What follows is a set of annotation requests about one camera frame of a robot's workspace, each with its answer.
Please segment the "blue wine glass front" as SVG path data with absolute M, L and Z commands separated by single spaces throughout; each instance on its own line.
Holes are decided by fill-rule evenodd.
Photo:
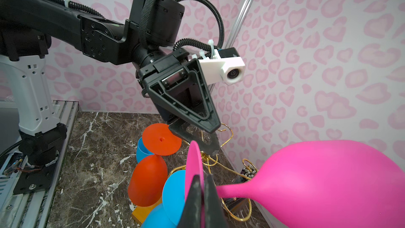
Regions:
M 185 206 L 185 170 L 174 172 L 166 181 L 162 203 L 147 216 L 142 228 L 176 228 Z

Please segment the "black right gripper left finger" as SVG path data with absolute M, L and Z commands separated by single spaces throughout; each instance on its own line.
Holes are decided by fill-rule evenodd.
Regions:
M 177 228 L 200 228 L 203 193 L 200 176 L 195 175 L 189 188 L 182 216 Z

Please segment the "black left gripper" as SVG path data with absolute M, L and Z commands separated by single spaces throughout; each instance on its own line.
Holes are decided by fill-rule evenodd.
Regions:
M 169 130 L 189 144 L 195 141 L 200 151 L 215 156 L 220 143 L 213 132 L 220 127 L 220 119 L 199 61 L 188 61 L 188 56 L 184 49 L 170 54 L 161 49 L 136 49 L 137 78 L 142 95 L 148 96 L 162 118 L 171 123 Z

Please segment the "blue wine glass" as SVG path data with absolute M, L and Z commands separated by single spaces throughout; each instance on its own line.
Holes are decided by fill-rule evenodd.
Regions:
M 142 228 L 176 228 L 185 206 L 185 170 L 174 172 L 166 181 L 162 203 L 147 216 Z
M 137 162 L 141 162 L 145 157 L 148 157 L 150 155 L 153 155 L 152 152 L 150 152 L 143 144 L 142 137 L 138 140 L 137 143 L 137 151 L 136 151 L 136 159 Z

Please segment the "pink wine glass back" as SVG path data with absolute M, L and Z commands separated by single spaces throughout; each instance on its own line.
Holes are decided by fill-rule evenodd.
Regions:
M 186 164 L 185 195 L 204 178 L 198 144 Z M 402 228 L 405 173 L 389 157 L 352 140 L 299 142 L 273 154 L 251 180 L 217 186 L 218 197 L 259 203 L 290 228 Z

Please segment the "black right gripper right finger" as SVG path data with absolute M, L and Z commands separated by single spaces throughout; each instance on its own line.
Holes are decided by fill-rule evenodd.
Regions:
M 218 197 L 216 185 L 212 174 L 204 178 L 204 227 L 228 228 L 221 200 Z

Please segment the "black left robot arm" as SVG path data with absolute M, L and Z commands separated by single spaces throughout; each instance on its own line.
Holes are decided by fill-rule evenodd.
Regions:
M 28 167 L 12 168 L 33 175 L 15 193 L 50 187 L 67 127 L 54 114 L 44 73 L 51 39 L 57 38 L 85 56 L 115 65 L 132 63 L 142 88 L 177 137 L 193 141 L 189 125 L 208 133 L 220 127 L 200 62 L 188 59 L 186 46 L 204 51 L 207 44 L 176 40 L 184 0 L 134 0 L 125 23 L 104 18 L 96 10 L 68 0 L 1 0 L 1 65 L 13 84 L 20 115 L 19 150 Z M 223 22 L 218 10 L 205 4 Z

